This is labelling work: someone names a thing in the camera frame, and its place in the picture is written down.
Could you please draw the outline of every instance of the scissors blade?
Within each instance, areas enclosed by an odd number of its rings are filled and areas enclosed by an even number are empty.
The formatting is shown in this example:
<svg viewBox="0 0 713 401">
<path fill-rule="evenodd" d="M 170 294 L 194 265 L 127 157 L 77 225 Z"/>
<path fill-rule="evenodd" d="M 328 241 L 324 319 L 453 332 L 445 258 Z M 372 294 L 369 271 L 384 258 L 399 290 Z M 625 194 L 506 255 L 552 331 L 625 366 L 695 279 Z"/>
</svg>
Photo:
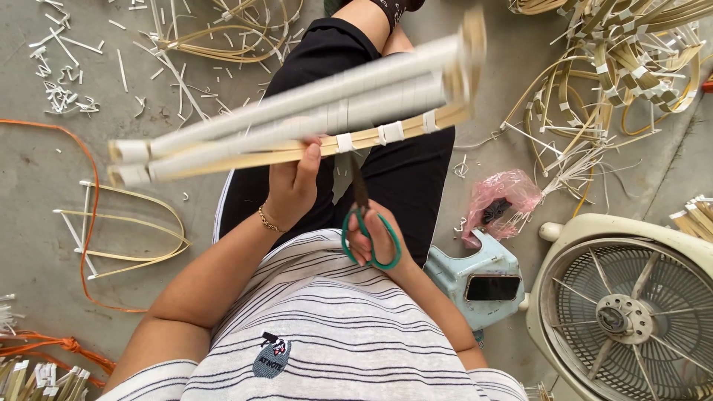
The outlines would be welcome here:
<svg viewBox="0 0 713 401">
<path fill-rule="evenodd" d="M 357 157 L 351 155 L 352 164 L 352 185 L 354 186 L 354 200 L 356 205 L 364 210 L 369 209 L 369 190 L 366 188 L 366 183 L 364 178 L 361 176 L 361 169 L 359 169 L 359 163 L 357 162 Z"/>
</svg>

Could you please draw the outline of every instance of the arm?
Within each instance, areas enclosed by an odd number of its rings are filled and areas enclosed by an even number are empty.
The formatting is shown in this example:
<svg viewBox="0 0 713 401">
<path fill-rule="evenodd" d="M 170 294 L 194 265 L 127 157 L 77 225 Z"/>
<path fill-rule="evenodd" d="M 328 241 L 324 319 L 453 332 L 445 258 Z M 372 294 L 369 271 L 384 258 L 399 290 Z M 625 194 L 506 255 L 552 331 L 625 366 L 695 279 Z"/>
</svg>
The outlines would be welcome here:
<svg viewBox="0 0 713 401">
<path fill-rule="evenodd" d="M 388 263 L 394 259 L 395 247 L 391 241 L 391 236 L 377 215 L 377 213 L 381 214 L 396 231 L 401 241 L 402 249 L 399 264 L 393 269 L 385 270 L 384 272 L 436 322 L 458 354 L 466 370 L 488 367 L 466 319 L 451 300 L 436 287 L 424 271 L 411 259 L 411 255 L 404 246 L 404 237 L 401 234 L 401 229 L 396 224 L 394 215 L 373 200 L 369 202 L 370 209 L 364 216 L 364 224 L 371 235 L 371 241 L 361 234 L 354 216 L 349 221 L 349 245 L 359 264 L 363 265 L 371 260 L 372 244 L 379 262 Z"/>
<path fill-rule="evenodd" d="M 270 166 L 270 194 L 263 206 L 269 222 L 289 230 L 314 205 L 319 159 L 319 146 L 313 144 L 299 163 Z M 139 322 L 104 393 L 160 362 L 201 361 L 210 331 L 280 236 L 254 213 L 191 262 Z"/>
</svg>

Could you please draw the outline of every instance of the green scissors handle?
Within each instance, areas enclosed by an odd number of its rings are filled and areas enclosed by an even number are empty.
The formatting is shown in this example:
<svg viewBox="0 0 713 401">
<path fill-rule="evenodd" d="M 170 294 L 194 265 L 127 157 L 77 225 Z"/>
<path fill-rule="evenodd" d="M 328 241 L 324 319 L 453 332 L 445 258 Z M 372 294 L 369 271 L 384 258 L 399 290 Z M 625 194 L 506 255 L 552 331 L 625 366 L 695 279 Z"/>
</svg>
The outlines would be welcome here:
<svg viewBox="0 0 713 401">
<path fill-rule="evenodd" d="M 349 259 L 352 260 L 352 262 L 357 263 L 357 260 L 354 258 L 354 255 L 352 255 L 352 252 L 349 250 L 349 247 L 347 246 L 347 232 L 349 231 L 349 218 L 353 215 L 356 214 L 356 220 L 359 222 L 359 229 L 361 230 L 361 233 L 364 234 L 369 240 L 371 240 L 371 235 L 369 234 L 369 231 L 366 229 L 366 225 L 364 224 L 364 219 L 361 216 L 361 208 L 356 208 L 352 209 L 347 213 L 347 216 L 344 218 L 344 223 L 342 224 L 342 248 L 344 249 L 344 253 L 349 256 Z M 401 243 L 399 241 L 399 237 L 396 235 L 396 231 L 391 227 L 391 224 L 382 216 L 381 214 L 376 214 L 380 219 L 381 222 L 384 224 L 386 227 L 386 230 L 389 232 L 389 235 L 391 236 L 391 240 L 394 242 L 394 245 L 396 246 L 396 255 L 394 256 L 394 259 L 389 263 L 388 265 L 382 265 L 379 263 L 378 260 L 376 260 L 376 253 L 374 252 L 374 244 L 371 244 L 371 263 L 373 266 L 378 267 L 382 270 L 389 270 L 393 269 L 401 260 Z"/>
</svg>

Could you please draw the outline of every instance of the black pants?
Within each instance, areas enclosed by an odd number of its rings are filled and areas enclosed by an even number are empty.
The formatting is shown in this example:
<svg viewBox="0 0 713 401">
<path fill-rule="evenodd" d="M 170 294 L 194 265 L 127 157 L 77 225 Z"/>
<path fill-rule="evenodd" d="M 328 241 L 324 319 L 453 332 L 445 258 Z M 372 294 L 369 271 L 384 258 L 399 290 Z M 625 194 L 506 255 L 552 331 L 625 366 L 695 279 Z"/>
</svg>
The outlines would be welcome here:
<svg viewBox="0 0 713 401">
<path fill-rule="evenodd" d="M 341 19 L 317 19 L 275 73 L 266 97 L 380 57 L 357 27 Z M 420 266 L 426 262 L 434 234 L 455 136 L 455 128 L 450 127 L 375 146 L 361 168 L 369 197 L 396 216 L 406 247 Z M 270 190 L 269 169 L 263 166 L 230 172 L 215 215 L 214 240 L 223 237 L 265 202 Z M 342 227 L 354 202 L 354 192 L 349 186 L 339 202 L 333 204 L 333 170 L 334 156 L 323 159 L 317 174 L 314 206 L 275 246 L 309 231 Z"/>
</svg>

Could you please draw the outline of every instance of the gold bracelet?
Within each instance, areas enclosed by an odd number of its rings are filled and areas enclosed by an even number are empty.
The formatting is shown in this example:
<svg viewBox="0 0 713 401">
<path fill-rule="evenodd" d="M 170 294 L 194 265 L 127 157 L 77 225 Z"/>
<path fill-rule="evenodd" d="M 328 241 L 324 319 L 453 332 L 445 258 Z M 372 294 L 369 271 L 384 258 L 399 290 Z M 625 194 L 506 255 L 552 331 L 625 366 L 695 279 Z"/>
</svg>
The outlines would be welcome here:
<svg viewBox="0 0 713 401">
<path fill-rule="evenodd" d="M 267 219 L 265 218 L 265 214 L 262 212 L 262 207 L 263 207 L 263 206 L 265 206 L 264 203 L 260 206 L 260 208 L 257 209 L 257 212 L 260 214 L 260 220 L 262 220 L 262 225 L 264 225 L 265 227 L 269 228 L 270 230 L 277 231 L 278 233 L 286 233 L 287 231 L 280 230 L 279 228 L 277 228 L 276 225 L 274 225 L 274 224 L 272 224 L 271 222 L 267 221 Z"/>
</svg>

